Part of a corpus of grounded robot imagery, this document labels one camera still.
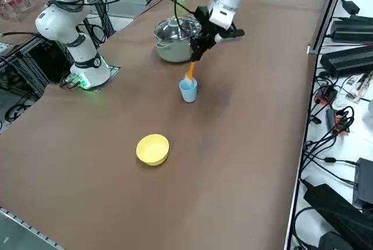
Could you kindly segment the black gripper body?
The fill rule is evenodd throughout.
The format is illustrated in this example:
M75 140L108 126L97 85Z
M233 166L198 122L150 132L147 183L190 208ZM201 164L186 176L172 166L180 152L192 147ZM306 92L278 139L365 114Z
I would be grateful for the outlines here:
M191 37L191 47L193 51L206 51L215 45L215 35L217 26L210 22L210 14L206 6L198 6L193 14L200 24L200 30Z

